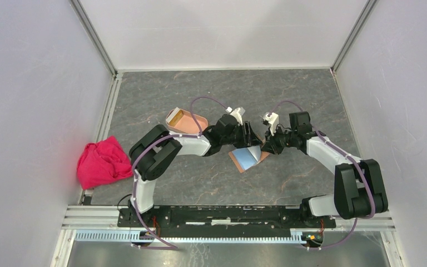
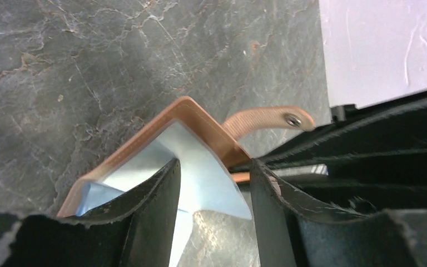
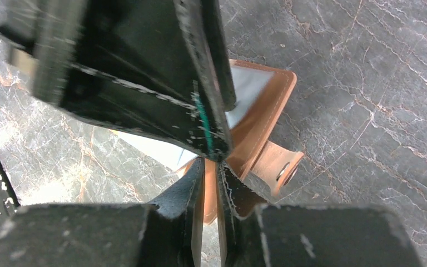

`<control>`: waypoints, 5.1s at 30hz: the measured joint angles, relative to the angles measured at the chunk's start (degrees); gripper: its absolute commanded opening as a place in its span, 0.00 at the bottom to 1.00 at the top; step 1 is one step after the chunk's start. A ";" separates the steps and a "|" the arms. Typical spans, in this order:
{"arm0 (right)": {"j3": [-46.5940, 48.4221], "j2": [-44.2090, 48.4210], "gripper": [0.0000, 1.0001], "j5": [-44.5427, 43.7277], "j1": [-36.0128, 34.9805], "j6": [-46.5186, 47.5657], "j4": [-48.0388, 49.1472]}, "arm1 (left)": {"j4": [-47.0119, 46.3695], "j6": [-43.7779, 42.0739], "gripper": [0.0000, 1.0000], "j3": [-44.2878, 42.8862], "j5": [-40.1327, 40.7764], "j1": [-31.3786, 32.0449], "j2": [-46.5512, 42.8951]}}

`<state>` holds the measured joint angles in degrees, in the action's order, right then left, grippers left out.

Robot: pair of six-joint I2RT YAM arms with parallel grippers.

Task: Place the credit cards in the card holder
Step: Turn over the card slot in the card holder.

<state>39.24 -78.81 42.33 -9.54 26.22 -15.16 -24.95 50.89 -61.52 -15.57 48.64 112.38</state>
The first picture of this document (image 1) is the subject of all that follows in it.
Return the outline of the blue credit card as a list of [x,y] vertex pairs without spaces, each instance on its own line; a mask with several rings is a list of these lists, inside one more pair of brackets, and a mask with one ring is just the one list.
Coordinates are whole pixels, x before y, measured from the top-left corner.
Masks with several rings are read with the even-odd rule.
[[241,171],[246,171],[257,165],[261,160],[261,154],[260,146],[235,149],[232,152],[233,158],[238,163]]

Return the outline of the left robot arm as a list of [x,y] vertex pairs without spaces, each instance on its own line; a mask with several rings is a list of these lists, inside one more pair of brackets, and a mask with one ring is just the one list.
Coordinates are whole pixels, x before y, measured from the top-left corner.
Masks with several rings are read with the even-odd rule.
[[152,221],[156,179],[165,173],[175,157],[182,155],[211,156],[223,146],[245,149],[262,145],[248,121],[238,122],[233,115],[224,114],[214,125],[200,134],[177,133],[157,125],[144,135],[128,153],[134,176],[130,198],[131,219],[138,226]]

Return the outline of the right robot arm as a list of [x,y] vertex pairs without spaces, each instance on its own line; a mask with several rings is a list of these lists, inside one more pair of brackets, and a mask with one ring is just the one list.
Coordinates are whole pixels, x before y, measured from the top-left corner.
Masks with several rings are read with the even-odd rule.
[[315,129],[308,112],[289,115],[290,127],[279,124],[278,114],[263,116],[268,125],[261,150],[279,155],[286,147],[294,147],[317,160],[334,176],[334,192],[303,199],[299,220],[306,227],[315,226],[323,216],[343,219],[370,218],[388,210],[380,165],[376,160],[364,160],[334,144]]

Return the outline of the tan leather card holder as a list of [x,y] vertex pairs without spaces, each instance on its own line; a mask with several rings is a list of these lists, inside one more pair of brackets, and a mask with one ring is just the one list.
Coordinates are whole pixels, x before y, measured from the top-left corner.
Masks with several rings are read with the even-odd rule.
[[265,143],[265,138],[262,137],[260,140],[262,141],[261,145],[234,149],[229,152],[229,157],[233,161],[239,173],[243,173],[258,165],[270,155],[268,152],[261,151],[261,148]]

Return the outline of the pink oval tray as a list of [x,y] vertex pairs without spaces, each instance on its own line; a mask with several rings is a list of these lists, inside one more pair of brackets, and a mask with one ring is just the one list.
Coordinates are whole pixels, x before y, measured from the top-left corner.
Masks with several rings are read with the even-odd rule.
[[200,115],[193,115],[189,111],[174,108],[165,119],[167,128],[173,132],[197,135],[208,127],[208,120]]

